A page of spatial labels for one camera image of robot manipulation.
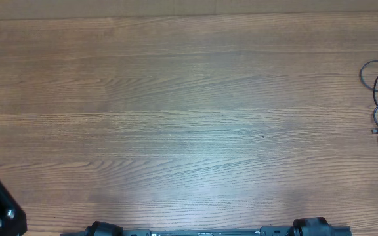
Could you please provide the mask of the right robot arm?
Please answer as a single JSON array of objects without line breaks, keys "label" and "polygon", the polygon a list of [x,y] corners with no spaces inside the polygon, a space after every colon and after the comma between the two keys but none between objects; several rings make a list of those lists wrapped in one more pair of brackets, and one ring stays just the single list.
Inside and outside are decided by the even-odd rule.
[{"label": "right robot arm", "polygon": [[293,222],[295,236],[331,236],[332,228],[325,218],[302,218]]}]

